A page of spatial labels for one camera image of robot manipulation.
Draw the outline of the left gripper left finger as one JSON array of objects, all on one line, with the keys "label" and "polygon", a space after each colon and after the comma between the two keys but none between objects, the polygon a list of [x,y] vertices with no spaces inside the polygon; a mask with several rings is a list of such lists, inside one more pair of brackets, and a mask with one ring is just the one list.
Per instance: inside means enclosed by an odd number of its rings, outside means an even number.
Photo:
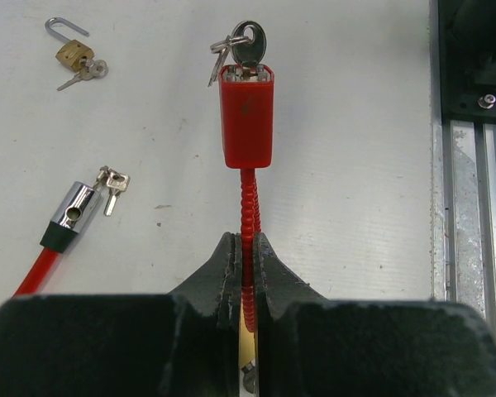
[{"label": "left gripper left finger", "polygon": [[167,294],[21,295],[0,307],[0,396],[237,396],[241,242]]}]

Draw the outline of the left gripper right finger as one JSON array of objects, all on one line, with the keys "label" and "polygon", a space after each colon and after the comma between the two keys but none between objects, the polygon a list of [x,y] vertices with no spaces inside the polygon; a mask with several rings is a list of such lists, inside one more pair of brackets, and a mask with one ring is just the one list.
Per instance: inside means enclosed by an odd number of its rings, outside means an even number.
[{"label": "left gripper right finger", "polygon": [[496,343],[469,306],[321,296],[254,242],[260,396],[496,396]]}]

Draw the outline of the red thin-cable padlock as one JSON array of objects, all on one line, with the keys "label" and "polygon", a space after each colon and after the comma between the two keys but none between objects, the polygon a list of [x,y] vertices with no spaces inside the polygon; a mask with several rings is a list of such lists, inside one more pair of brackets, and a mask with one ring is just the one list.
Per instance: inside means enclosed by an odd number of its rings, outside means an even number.
[{"label": "red thin-cable padlock", "polygon": [[243,79],[239,65],[226,65],[218,75],[225,164],[241,176],[241,302],[249,332],[256,329],[253,247],[261,232],[255,171],[271,164],[273,149],[274,75],[261,70],[265,79],[255,69]]}]

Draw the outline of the silver keys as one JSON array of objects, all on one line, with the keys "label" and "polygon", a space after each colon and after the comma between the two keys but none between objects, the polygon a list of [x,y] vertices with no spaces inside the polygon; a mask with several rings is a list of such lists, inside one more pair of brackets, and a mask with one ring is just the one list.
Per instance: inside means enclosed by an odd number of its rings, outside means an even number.
[{"label": "silver keys", "polygon": [[267,49],[267,38],[262,26],[254,21],[243,21],[236,25],[230,35],[210,46],[212,54],[217,55],[217,60],[212,68],[208,87],[218,79],[220,71],[231,55],[235,61],[233,66],[228,66],[228,74],[242,76],[248,80],[252,76],[265,72],[262,64]]}]

